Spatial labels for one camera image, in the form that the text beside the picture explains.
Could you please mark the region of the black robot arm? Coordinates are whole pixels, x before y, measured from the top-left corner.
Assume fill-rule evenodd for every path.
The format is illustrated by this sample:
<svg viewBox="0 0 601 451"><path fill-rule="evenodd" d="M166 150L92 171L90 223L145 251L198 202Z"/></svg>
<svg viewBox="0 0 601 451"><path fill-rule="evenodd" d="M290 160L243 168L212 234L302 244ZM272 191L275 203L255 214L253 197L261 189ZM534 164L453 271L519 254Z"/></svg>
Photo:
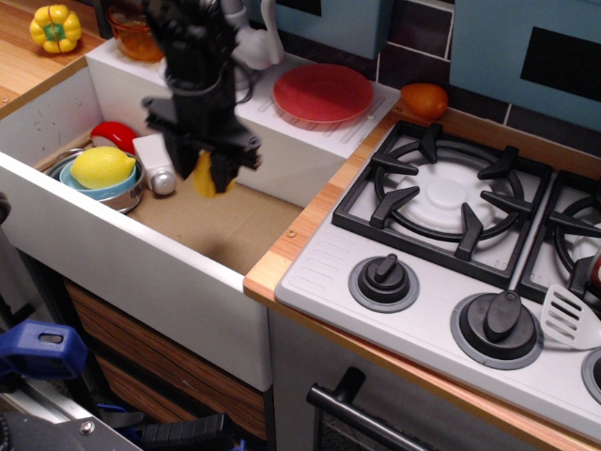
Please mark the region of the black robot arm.
<svg viewBox="0 0 601 451"><path fill-rule="evenodd" d="M176 172L204 197L227 193L239 170L260 165L260 139L235 115L236 32L217 1L145 1L163 53L168 98L143 100Z"/></svg>

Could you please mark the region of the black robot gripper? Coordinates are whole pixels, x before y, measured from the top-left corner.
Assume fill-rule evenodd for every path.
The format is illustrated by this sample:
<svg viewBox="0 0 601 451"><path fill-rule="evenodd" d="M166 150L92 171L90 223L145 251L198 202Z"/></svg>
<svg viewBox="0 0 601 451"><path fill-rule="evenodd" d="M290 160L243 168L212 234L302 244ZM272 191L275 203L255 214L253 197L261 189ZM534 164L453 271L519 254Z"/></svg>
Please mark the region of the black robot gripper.
<svg viewBox="0 0 601 451"><path fill-rule="evenodd" d="M234 106L218 95L169 98L145 97L146 124L162 133L177 173L187 179L201 150L210 155L210 174L217 194L224 194L238 177L242 164L259 164L260 138L234 113Z"/></svg>

